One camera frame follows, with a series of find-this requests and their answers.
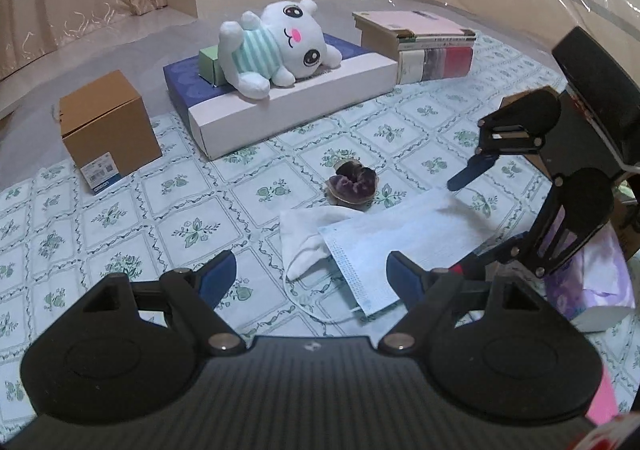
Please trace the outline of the blue disposable face mask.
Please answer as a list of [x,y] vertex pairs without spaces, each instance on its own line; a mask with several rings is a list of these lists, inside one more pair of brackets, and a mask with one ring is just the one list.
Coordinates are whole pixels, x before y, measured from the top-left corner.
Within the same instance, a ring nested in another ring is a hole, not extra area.
[[357,309],[367,317],[398,302],[386,277],[386,260],[400,251],[424,269],[447,268],[495,233],[452,193],[431,189],[384,210],[320,229]]

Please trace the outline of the white cloth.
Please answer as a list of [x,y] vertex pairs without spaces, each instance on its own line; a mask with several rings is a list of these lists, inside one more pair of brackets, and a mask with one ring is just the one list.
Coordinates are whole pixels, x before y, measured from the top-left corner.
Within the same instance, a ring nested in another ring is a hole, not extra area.
[[330,255],[320,229],[356,218],[362,211],[343,206],[320,206],[280,212],[281,255],[285,280],[298,280]]

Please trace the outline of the purple velvet scrunchie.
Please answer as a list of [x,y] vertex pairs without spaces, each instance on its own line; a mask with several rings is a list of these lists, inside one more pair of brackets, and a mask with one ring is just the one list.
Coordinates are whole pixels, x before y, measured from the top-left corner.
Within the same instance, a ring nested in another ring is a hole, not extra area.
[[326,180],[326,189],[340,205],[369,206],[378,189],[378,174],[356,159],[349,159],[335,167],[335,173]]

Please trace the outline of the open cardboard tray box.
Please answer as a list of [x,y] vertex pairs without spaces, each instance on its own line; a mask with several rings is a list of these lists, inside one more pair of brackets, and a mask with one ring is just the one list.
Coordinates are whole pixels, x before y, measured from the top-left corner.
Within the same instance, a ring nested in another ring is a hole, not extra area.
[[626,178],[613,147],[567,93],[531,91],[512,103],[535,125],[534,140],[550,181],[549,192],[516,259],[536,277],[547,277],[580,251],[611,219],[615,187]]

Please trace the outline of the floral patterned tablecloth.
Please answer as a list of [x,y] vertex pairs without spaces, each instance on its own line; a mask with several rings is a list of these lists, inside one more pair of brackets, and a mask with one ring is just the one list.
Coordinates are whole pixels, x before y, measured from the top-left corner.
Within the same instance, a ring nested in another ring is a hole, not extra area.
[[378,338],[400,316],[373,317],[332,262],[282,282],[279,216],[326,203],[333,168],[357,159],[378,173],[374,210],[442,184],[477,141],[476,122],[513,92],[564,86],[554,69],[481,36],[468,78],[424,82],[208,161],[180,118],[153,110],[160,158],[92,194],[64,149],[58,99],[120,69],[148,100],[168,99],[163,68],[177,61],[195,80],[200,28],[180,26],[127,44],[32,92],[1,143],[1,435],[34,412],[24,390],[24,352],[81,295],[112,271],[154,280],[233,251],[238,280],[218,313],[245,338],[257,335]]

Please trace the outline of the purple tissue pack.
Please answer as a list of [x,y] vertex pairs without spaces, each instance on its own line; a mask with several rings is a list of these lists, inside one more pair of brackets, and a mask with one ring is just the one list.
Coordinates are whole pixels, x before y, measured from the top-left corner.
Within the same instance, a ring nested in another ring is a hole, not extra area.
[[544,290],[548,302],[583,333],[611,329],[634,312],[631,276],[612,225],[546,277]]

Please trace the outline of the stack of books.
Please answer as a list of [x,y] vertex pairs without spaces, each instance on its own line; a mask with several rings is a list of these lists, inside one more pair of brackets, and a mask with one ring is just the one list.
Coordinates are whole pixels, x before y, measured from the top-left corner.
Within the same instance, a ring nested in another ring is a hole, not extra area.
[[469,74],[476,32],[424,11],[354,12],[361,46],[397,62],[396,84]]

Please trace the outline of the long white blue box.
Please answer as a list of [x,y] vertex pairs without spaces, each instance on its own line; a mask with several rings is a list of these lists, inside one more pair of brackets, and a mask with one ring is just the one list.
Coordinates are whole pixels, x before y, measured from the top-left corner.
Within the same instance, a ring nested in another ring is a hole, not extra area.
[[273,88],[265,100],[215,87],[198,73],[198,58],[163,68],[171,103],[201,152],[212,161],[338,110],[390,93],[397,63],[343,39],[326,36],[343,55],[337,69],[319,69],[292,88]]

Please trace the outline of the small brown cardboard box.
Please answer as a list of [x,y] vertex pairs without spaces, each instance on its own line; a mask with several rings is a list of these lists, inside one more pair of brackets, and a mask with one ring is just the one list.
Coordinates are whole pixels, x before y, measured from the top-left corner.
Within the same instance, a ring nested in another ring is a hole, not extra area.
[[142,96],[119,70],[63,96],[61,138],[92,193],[162,156]]

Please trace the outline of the small green box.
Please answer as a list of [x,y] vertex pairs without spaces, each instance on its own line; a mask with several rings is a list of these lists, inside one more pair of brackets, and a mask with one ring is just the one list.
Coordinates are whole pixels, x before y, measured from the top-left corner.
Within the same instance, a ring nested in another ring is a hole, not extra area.
[[212,86],[220,87],[226,83],[219,64],[218,46],[208,46],[198,51],[198,73]]

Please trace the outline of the white plush bunny toy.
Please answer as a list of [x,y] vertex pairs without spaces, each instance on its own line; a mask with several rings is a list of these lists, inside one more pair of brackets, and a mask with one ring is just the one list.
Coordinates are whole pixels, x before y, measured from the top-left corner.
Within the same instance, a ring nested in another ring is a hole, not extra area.
[[218,32],[218,62],[228,84],[245,98],[268,98],[273,86],[289,88],[321,67],[341,65],[314,19],[314,0],[278,1],[261,14],[246,11]]

